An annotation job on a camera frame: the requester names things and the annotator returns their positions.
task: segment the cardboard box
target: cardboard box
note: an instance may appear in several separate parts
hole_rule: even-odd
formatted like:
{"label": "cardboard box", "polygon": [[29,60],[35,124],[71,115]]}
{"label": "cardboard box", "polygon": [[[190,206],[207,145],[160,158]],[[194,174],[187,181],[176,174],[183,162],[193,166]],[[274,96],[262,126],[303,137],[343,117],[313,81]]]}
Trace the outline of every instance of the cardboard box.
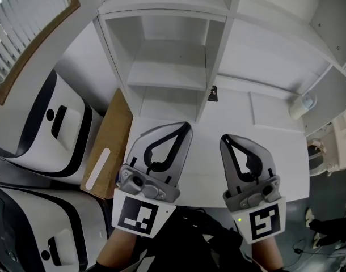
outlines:
{"label": "cardboard box", "polygon": [[113,198],[133,115],[117,89],[100,126],[80,188],[102,199]]}

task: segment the forearm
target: forearm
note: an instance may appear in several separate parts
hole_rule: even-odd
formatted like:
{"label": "forearm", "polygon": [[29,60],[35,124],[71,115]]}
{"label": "forearm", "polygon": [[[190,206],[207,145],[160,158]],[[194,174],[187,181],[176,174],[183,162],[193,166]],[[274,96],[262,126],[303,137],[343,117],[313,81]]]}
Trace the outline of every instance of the forearm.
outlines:
{"label": "forearm", "polygon": [[268,271],[275,271],[284,267],[280,251],[274,237],[253,243],[252,259]]}
{"label": "forearm", "polygon": [[133,255],[136,239],[136,235],[116,228],[100,252],[97,262],[109,268],[127,268]]}

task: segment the white cup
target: white cup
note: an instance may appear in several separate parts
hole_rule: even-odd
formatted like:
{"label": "white cup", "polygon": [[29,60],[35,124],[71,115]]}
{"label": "white cup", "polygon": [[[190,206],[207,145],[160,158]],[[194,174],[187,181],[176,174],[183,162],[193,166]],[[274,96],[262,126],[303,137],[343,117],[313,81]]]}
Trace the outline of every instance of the white cup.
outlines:
{"label": "white cup", "polygon": [[302,117],[306,112],[313,108],[317,103],[317,96],[314,98],[308,93],[296,98],[294,103],[289,107],[289,114],[295,120]]}

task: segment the white desk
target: white desk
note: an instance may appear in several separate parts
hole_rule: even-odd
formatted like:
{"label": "white desk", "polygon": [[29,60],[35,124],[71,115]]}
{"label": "white desk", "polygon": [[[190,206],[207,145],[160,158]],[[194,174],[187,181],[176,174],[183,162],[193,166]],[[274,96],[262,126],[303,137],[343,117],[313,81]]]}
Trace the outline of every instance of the white desk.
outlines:
{"label": "white desk", "polygon": [[[125,158],[140,134],[169,123],[171,121],[135,117]],[[199,124],[191,125],[193,140],[179,180],[181,195],[175,204],[226,207],[222,194],[227,184],[220,152],[220,138],[226,133],[247,137],[270,151],[281,177],[280,193],[287,201],[309,196],[309,160],[304,133],[254,126],[249,93],[219,88],[218,102],[207,102]],[[161,146],[158,154],[153,150],[157,156],[154,159],[164,160],[170,146]],[[246,163],[243,158],[238,156],[240,166]]]}

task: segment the wooden window frame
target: wooden window frame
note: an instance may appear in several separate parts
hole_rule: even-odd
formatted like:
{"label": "wooden window frame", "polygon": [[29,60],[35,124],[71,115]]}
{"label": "wooden window frame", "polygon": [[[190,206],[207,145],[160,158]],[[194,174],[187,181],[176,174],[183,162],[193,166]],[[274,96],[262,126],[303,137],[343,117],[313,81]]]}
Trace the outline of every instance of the wooden window frame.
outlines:
{"label": "wooden window frame", "polygon": [[24,52],[20,55],[20,57],[11,68],[4,82],[0,84],[0,105],[3,105],[5,103],[5,100],[7,99],[14,82],[18,78],[18,75],[23,70],[24,66],[32,57],[37,48],[68,16],[70,16],[79,7],[79,0],[70,0],[70,5],[61,13],[59,13],[50,23],[48,23],[46,27],[43,28],[41,32],[38,33],[38,35],[26,47]]}

